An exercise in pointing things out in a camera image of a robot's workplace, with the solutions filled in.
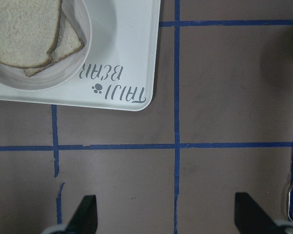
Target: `white bowl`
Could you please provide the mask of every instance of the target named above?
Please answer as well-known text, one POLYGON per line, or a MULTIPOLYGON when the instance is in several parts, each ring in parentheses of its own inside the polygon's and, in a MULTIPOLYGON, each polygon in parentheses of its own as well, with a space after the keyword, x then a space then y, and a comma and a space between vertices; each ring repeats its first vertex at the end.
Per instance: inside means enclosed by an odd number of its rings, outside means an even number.
POLYGON ((91 19, 84 0, 64 0, 62 10, 84 43, 77 53, 28 78, 23 69, 0 63, 0 83, 20 90, 43 90, 58 86, 73 77, 85 62, 91 45, 91 19))

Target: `metal clip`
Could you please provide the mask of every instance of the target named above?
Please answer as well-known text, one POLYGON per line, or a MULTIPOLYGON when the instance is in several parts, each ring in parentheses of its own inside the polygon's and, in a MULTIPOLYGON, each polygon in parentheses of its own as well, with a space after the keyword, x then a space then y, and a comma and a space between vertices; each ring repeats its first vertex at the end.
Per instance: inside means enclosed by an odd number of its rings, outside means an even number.
POLYGON ((290 188, 289 188, 289 190, 288 190, 288 210, 287 210, 287 213, 288 213, 288 219, 289 219, 289 221, 291 221, 291 222, 293 223, 293 220, 292 220, 292 218, 291 218, 291 216, 290 216, 290 202, 291 202, 290 197, 291 197, 292 189, 293 189, 293 180, 292 180, 292 183, 291 183, 290 188))

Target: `blue tape grid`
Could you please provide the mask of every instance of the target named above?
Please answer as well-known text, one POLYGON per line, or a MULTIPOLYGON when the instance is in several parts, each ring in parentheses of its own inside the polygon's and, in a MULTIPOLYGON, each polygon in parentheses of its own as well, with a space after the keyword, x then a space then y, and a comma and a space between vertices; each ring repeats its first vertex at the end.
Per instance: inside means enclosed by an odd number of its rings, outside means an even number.
MULTIPOLYGON (((61 150, 115 150, 115 149, 174 149, 175 168, 174 168, 174 234, 178 234, 177 224, 177 203, 179 195, 179 176, 180 176, 180 149, 184 148, 246 148, 246 147, 292 147, 292 142, 239 142, 239 143, 181 143, 180 142, 180 121, 179 121, 179 66, 180 66, 180 27, 187 26, 256 26, 256 25, 293 25, 293 20, 180 20, 180 0, 175 0, 175 20, 162 21, 160 27, 175 27, 174 33, 174 144, 120 144, 120 145, 59 145, 57 127, 57 106, 51 105, 52 112, 52 133, 53 146, 0 146, 0 151, 53 151, 54 153, 54 176, 57 177, 59 168, 59 151, 61 150)), ((64 183, 60 186, 59 194, 56 198, 57 220, 62 223, 61 196, 64 183)), ((293 215, 293 194, 291 196, 290 213, 293 215)))

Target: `tray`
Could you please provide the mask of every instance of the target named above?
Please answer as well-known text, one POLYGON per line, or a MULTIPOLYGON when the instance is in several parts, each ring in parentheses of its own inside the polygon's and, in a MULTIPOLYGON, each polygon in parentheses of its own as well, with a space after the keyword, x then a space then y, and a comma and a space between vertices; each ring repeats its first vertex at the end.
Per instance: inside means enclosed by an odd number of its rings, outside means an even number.
POLYGON ((67 82, 40 91, 0 83, 0 100, 126 111, 146 108, 153 95, 160 0, 84 0, 92 43, 67 82))

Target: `paw print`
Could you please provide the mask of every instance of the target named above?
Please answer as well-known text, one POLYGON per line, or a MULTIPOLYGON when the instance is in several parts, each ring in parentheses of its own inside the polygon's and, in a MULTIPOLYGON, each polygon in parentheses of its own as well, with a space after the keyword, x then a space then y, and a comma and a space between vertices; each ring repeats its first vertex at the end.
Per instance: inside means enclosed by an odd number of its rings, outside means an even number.
POLYGON ((96 84, 95 86, 92 86, 92 89, 94 89, 93 91, 97 94, 97 93, 99 93, 99 94, 101 94, 102 93, 102 89, 103 89, 103 87, 102 87, 102 85, 100 85, 100 84, 96 84))

